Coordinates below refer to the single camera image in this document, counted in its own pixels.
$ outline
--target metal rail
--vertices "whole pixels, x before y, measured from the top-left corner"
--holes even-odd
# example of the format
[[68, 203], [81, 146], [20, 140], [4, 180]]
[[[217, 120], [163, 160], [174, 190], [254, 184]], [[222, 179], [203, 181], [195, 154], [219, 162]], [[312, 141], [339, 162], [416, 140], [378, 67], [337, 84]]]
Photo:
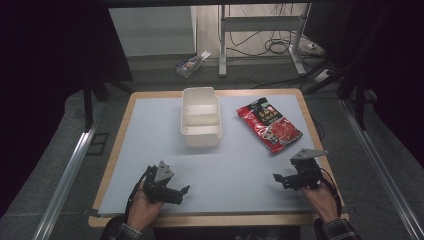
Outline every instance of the metal rail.
[[91, 129], [87, 133], [83, 133], [78, 141], [78, 144], [66, 166], [65, 172], [57, 185], [56, 191], [50, 200], [49, 205], [37, 227], [37, 230], [33, 236], [33, 240], [44, 240], [49, 239], [50, 234], [53, 231], [54, 225], [59, 217], [60, 211], [62, 210], [63, 204], [68, 197], [69, 191], [71, 190], [72, 184], [81, 166], [81, 162], [87, 152], [90, 145], [91, 139], [96, 132], [99, 124], [99, 118], [103, 112], [105, 103], [97, 103], [94, 110], [94, 122]]
[[392, 201], [396, 211], [398, 212], [403, 224], [405, 225], [406, 230], [408, 231], [411, 239], [422, 240], [424, 239], [424, 232], [419, 220], [417, 219], [414, 211], [409, 206], [409, 203], [399, 190], [396, 185], [395, 180], [390, 175], [386, 166], [384, 165], [383, 160], [381, 159], [378, 151], [374, 147], [371, 139], [368, 137], [366, 131], [363, 131], [361, 127], [355, 120], [354, 110], [352, 106], [347, 102], [348, 100], [340, 100], [340, 104], [343, 110], [346, 113], [347, 118], [349, 119], [350, 124], [352, 125], [353, 130], [355, 131], [359, 142], [365, 150], [365, 153], [368, 156], [375, 172], [380, 178], [383, 187], [385, 188], [387, 195]]

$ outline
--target wooden table edge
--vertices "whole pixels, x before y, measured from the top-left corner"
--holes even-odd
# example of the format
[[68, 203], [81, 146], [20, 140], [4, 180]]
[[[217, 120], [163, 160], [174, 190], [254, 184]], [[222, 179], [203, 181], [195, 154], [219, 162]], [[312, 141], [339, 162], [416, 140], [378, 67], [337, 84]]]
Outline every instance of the wooden table edge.
[[[312, 117], [309, 113], [306, 101], [299, 89], [255, 89], [255, 90], [215, 90], [217, 96], [267, 96], [267, 95], [295, 95], [308, 127], [315, 149], [323, 150], [318, 133], [314, 127]], [[104, 194], [109, 186], [116, 161], [121, 150], [126, 129], [131, 119], [132, 111], [137, 99], [144, 98], [180, 98], [182, 91], [161, 91], [161, 92], [135, 92], [131, 94], [127, 108], [122, 118], [115, 143], [110, 154], [105, 173], [99, 186], [93, 204], [93, 210], [98, 211], [102, 203]], [[326, 156], [319, 158], [321, 167], [325, 169], [334, 179], [333, 172]], [[308, 225], [312, 224], [316, 218], [315, 214], [265, 214], [265, 215], [221, 215], [221, 216], [166, 216], [159, 217], [155, 222], [155, 227], [188, 227], [188, 226], [253, 226], [253, 225]], [[91, 227], [104, 227], [110, 217], [89, 216], [88, 223]]]

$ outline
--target label on snack bag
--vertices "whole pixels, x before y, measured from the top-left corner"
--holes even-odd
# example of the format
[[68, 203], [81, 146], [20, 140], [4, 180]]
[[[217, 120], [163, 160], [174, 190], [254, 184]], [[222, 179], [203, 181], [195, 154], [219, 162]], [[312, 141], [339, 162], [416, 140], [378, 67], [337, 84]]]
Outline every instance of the label on snack bag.
[[272, 153], [285, 149], [287, 145], [303, 136], [303, 133], [266, 98], [260, 98], [237, 109], [237, 114], [244, 119]]

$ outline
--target sleeve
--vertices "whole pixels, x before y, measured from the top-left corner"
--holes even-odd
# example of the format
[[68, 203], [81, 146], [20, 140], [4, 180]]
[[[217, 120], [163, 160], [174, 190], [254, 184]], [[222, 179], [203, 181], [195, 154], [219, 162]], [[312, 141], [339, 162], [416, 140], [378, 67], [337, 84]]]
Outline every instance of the sleeve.
[[339, 219], [322, 226], [324, 236], [328, 240], [360, 240], [361, 237], [346, 219]]
[[122, 223], [118, 230], [109, 238], [109, 240], [138, 240], [141, 232], [135, 228]]

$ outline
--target black cable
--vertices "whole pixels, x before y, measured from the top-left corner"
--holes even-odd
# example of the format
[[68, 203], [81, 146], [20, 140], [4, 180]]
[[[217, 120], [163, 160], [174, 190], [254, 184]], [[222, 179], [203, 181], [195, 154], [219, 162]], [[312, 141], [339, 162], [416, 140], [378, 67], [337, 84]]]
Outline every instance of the black cable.
[[263, 83], [263, 84], [259, 84], [255, 87], [252, 87], [252, 89], [257, 89], [257, 88], [261, 88], [261, 87], [265, 87], [265, 86], [272, 86], [272, 85], [276, 85], [274, 87], [283, 87], [283, 86], [292, 86], [294, 84], [297, 83], [301, 83], [301, 86], [299, 87], [299, 89], [302, 88], [302, 80], [306, 80], [309, 76], [311, 76], [314, 72], [316, 72], [318, 69], [321, 69], [325, 64], [327, 64], [328, 60], [324, 60], [322, 62], [320, 62], [319, 64], [317, 64], [314, 68], [312, 68], [305, 76], [302, 77], [298, 77], [298, 78], [294, 78], [294, 79], [289, 79], [289, 80], [279, 80], [276, 82], [270, 82], [270, 83]]
[[[282, 41], [286, 42], [286, 44], [288, 44], [288, 45], [293, 44], [293, 42], [291, 42], [291, 41], [284, 40], [284, 38], [282, 38], [281, 35], [280, 35], [280, 38], [283, 39]], [[327, 57], [325, 54], [316, 54], [316, 53], [306, 52], [305, 50], [303, 50], [300, 47], [297, 48], [297, 52], [300, 56], [317, 57], [317, 58], [326, 58]]]
[[236, 46], [236, 47], [237, 47], [237, 46], [239, 46], [239, 45], [241, 45], [241, 44], [243, 44], [243, 43], [247, 42], [247, 40], [251, 39], [253, 36], [255, 36], [256, 34], [258, 34], [258, 33], [260, 33], [260, 32], [262, 32], [262, 31], [257, 31], [256, 33], [254, 33], [254, 34], [250, 35], [248, 38], [244, 39], [244, 40], [243, 40], [243, 41], [241, 41], [240, 43], [235, 43], [235, 42], [233, 41], [233, 35], [232, 35], [232, 32], [230, 32], [231, 42], [234, 44], [234, 46]]
[[283, 12], [283, 4], [284, 4], [284, 6], [286, 6], [286, 4], [285, 4], [285, 3], [282, 3], [282, 4], [281, 4], [280, 13], [278, 13], [278, 16], [281, 16], [281, 13]]
[[[316, 71], [322, 69], [327, 63], [329, 62], [328, 59], [324, 59], [322, 62], [320, 62], [319, 64], [317, 64], [317, 66], [319, 67], [314, 67], [312, 68], [309, 72], [308, 75], [311, 76], [312, 74], [314, 74]], [[301, 82], [300, 86], [299, 86], [299, 90], [302, 91], [302, 87], [303, 87], [303, 82]]]
[[240, 5], [241, 11], [244, 13], [244, 16], [247, 16], [246, 12], [243, 10], [243, 4]]
[[[276, 46], [276, 45], [283, 45], [285, 47], [285, 49], [283, 51], [280, 51], [280, 52], [272, 50], [272, 47]], [[285, 53], [289, 50], [289, 48], [287, 47], [287, 45], [283, 41], [280, 41], [279, 39], [272, 39], [272, 38], [265, 42], [265, 49], [269, 49], [269, 51], [271, 51], [275, 54], [283, 54], [283, 53]]]
[[140, 180], [138, 180], [138, 182], [135, 184], [130, 196], [128, 197], [127, 205], [125, 206], [125, 214], [124, 214], [125, 215], [125, 222], [128, 221], [128, 216], [129, 216], [130, 209], [131, 209], [131, 206], [132, 206], [133, 198], [135, 197], [135, 194], [138, 192], [138, 187], [140, 186], [141, 182], [146, 177], [147, 172], [149, 172], [150, 169], [151, 169], [151, 167], [148, 166], [147, 170], [143, 173], [143, 175], [141, 175]]
[[219, 39], [219, 42], [221, 43], [221, 35], [220, 35], [220, 32], [219, 32], [219, 29], [221, 29], [220, 27], [219, 27], [219, 23], [221, 22], [221, 19], [219, 19], [219, 5], [218, 5], [218, 39]]
[[271, 10], [271, 12], [270, 12], [268, 15], [271, 15], [271, 14], [272, 14], [272, 12], [276, 11], [276, 10], [277, 10], [277, 7], [278, 7], [278, 3], [277, 3], [277, 4], [275, 4], [275, 7]]
[[325, 138], [325, 131], [324, 127], [319, 123], [312, 115], [311, 115], [312, 121], [314, 122], [315, 128], [318, 132], [318, 138], [319, 140], [322, 140]]
[[328, 189], [330, 190], [331, 194], [333, 194], [334, 200], [336, 201], [336, 205], [337, 205], [337, 214], [340, 215], [342, 214], [342, 200], [340, 198], [340, 195], [337, 191], [337, 186], [333, 181], [333, 178], [331, 177], [331, 175], [323, 168], [320, 168], [322, 171], [324, 171], [328, 177], [330, 178], [330, 182], [327, 181], [327, 179], [324, 178], [324, 176], [321, 178], [321, 182], [323, 182]]

